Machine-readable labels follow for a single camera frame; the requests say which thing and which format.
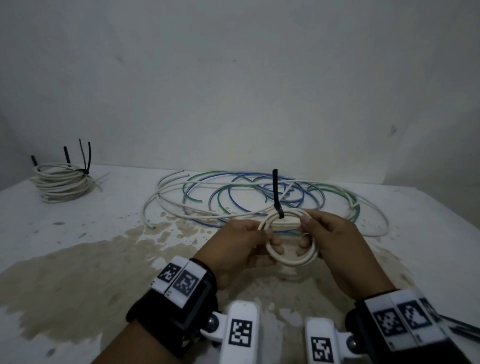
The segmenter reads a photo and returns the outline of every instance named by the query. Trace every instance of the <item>hand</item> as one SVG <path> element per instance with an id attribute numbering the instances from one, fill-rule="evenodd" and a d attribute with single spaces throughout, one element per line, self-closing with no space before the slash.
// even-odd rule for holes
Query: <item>hand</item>
<path id="1" fill-rule="evenodd" d="M 247 267 L 268 267 L 276 263 L 264 247 L 272 237 L 272 230 L 258 231 L 259 225 L 259 221 L 233 219 L 195 254 L 194 258 L 213 271 L 219 289 L 226 288 Z"/>
<path id="2" fill-rule="evenodd" d="M 312 218 L 300 219 L 299 231 L 308 235 L 300 241 L 297 255 L 307 252 L 313 237 L 338 287 L 354 300 L 395 289 L 353 222 L 328 212 L 305 211 Z"/>

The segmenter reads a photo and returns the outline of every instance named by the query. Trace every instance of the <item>table surface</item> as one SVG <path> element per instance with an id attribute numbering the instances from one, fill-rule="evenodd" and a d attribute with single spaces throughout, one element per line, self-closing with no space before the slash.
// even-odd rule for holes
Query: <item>table surface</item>
<path id="1" fill-rule="evenodd" d="M 191 257 L 215 233 L 166 214 L 157 203 L 147 210 L 157 229 L 141 225 L 144 201 L 170 171 L 91 171 L 107 174 L 101 190 L 67 203 L 42 203 L 29 181 L 0 192 L 0 363 L 91 362 L 124 327 L 126 310 L 156 272 L 175 255 Z M 389 217 L 389 234 L 367 242 L 394 283 L 417 285 L 438 312 L 480 327 L 480 230 L 415 188 L 340 185 Z M 326 210 L 345 208 L 330 195 L 327 201 Z M 357 225 L 380 223 L 364 208 Z M 352 307 L 320 260 L 245 271 L 218 299 L 222 307 L 234 299 L 261 305 L 260 363 L 302 362 L 304 319 L 326 316 L 342 328 Z M 479 344 L 453 338 L 480 363 Z M 215 363 L 217 357 L 206 344 L 187 361 Z"/>

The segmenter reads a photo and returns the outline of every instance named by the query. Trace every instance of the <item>white table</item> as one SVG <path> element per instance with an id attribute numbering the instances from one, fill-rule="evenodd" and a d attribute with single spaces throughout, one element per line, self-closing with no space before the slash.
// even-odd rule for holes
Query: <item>white table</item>
<path id="1" fill-rule="evenodd" d="M 42 203 L 29 181 L 0 192 L 0 363 L 89 363 L 165 261 L 193 255 L 215 232 L 173 220 L 156 203 L 147 214 L 159 228 L 139 227 L 141 206 L 166 170 L 91 171 L 109 173 L 103 191 L 67 203 Z M 480 326 L 480 231 L 415 188 L 342 185 L 390 218 L 391 232 L 367 241 L 392 280 L 413 281 L 437 311 Z M 375 225 L 374 218 L 364 209 L 359 227 Z M 235 298 L 262 305 L 262 363 L 301 362 L 302 320 L 323 315 L 341 326 L 352 305 L 321 261 L 296 271 L 247 271 L 218 297 L 222 305 Z M 454 339 L 480 363 L 480 345 Z M 201 351 L 197 363 L 215 362 L 215 349 Z"/>

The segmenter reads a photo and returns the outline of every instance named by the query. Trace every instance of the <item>right hand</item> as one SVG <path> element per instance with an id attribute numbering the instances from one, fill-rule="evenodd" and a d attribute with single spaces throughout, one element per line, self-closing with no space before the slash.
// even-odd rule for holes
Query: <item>right hand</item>
<path id="1" fill-rule="evenodd" d="M 396 289 L 353 222 L 328 212 L 305 211 L 311 218 L 300 218 L 299 231 L 308 235 L 300 241 L 297 255 L 304 255 L 314 238 L 338 287 L 354 300 Z M 278 237 L 272 239 L 272 244 L 278 242 Z"/>

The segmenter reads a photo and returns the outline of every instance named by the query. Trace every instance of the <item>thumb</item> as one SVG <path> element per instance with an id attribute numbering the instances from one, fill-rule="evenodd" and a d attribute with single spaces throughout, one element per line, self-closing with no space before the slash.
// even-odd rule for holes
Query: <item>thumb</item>
<path id="1" fill-rule="evenodd" d="M 315 219 L 312 219 L 308 215 L 303 215 L 300 217 L 300 223 L 303 229 L 309 233 L 317 243 L 322 244 L 325 239 L 330 235 L 330 232 L 325 229 L 320 222 Z"/>
<path id="2" fill-rule="evenodd" d="M 261 244 L 267 244 L 267 242 L 272 238 L 272 235 L 272 229 L 253 230 L 247 231 L 246 238 L 249 245 L 257 246 Z"/>

